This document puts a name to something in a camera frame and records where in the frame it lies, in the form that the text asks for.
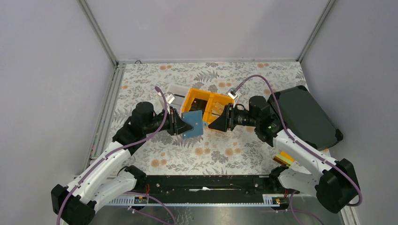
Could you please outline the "blue card holder wallet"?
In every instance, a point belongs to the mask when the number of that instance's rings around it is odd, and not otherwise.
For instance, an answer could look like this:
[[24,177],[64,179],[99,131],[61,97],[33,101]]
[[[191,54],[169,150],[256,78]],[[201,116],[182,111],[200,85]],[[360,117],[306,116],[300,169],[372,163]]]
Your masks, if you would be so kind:
[[203,121],[203,112],[201,110],[182,113],[182,120],[192,126],[192,129],[183,132],[183,139],[194,138],[204,134],[204,127],[207,122]]

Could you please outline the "yellow card storage bin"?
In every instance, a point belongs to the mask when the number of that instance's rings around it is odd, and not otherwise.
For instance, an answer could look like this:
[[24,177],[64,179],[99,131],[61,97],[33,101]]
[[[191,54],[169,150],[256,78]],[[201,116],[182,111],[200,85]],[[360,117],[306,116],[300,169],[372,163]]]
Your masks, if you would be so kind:
[[210,125],[220,117],[224,106],[234,103],[228,95],[191,88],[182,105],[182,112],[202,111],[202,120]]

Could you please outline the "white card storage bin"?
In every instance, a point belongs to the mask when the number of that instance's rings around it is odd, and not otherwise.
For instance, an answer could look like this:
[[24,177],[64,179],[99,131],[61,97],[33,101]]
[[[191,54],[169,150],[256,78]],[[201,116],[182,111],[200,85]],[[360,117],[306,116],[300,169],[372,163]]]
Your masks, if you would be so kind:
[[190,87],[181,86],[177,84],[170,84],[166,89],[166,93],[172,92],[176,97],[173,103],[170,104],[170,106],[177,109],[178,112],[181,113],[190,89],[191,89]]

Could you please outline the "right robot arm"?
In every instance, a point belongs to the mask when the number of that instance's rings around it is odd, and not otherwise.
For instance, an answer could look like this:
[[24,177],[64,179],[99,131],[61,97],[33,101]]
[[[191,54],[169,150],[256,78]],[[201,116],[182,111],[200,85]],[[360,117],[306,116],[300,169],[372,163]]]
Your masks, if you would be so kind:
[[326,157],[310,144],[304,143],[287,128],[279,103],[273,107],[262,96],[250,98],[248,108],[239,105],[214,103],[211,113],[217,118],[208,127],[223,132],[236,126],[254,127],[257,137],[269,146],[288,153],[308,173],[281,165],[269,174],[269,187],[275,193],[292,189],[317,198],[328,211],[338,213],[345,206],[359,206],[363,195],[353,164],[342,159]]

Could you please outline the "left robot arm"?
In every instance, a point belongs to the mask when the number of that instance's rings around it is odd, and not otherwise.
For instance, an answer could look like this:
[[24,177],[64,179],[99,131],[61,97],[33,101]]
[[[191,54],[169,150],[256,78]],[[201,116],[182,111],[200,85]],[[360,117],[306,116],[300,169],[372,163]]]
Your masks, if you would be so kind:
[[177,109],[166,106],[156,114],[153,104],[138,103],[94,163],[69,184],[58,184],[51,190],[56,223],[87,225],[99,209],[119,195],[128,191],[147,193],[150,185],[146,182],[146,174],[133,165],[122,168],[119,177],[109,183],[104,184],[104,181],[158,132],[180,135],[191,130],[193,126],[183,121]]

